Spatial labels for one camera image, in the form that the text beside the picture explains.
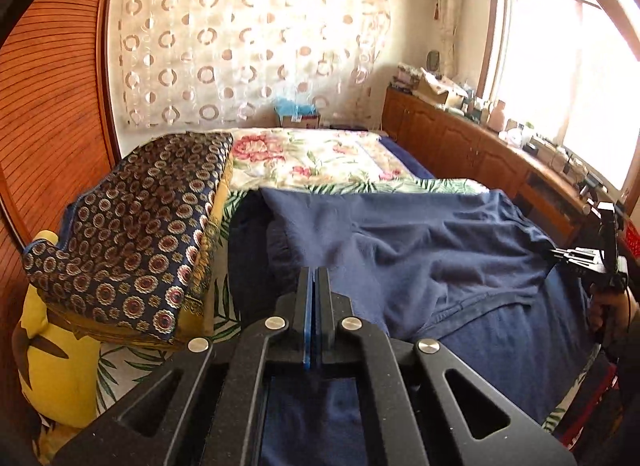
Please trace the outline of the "right hand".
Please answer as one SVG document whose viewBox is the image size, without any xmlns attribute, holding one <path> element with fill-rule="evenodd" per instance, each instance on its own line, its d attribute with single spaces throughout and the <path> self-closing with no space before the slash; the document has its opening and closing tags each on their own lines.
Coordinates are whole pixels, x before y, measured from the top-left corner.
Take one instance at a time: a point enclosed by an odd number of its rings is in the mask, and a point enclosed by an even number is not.
<svg viewBox="0 0 640 466">
<path fill-rule="evenodd" d="M 603 330 L 607 345 L 622 343 L 630 332 L 639 304 L 629 289 L 624 291 L 592 286 L 588 319 L 594 331 Z"/>
</svg>

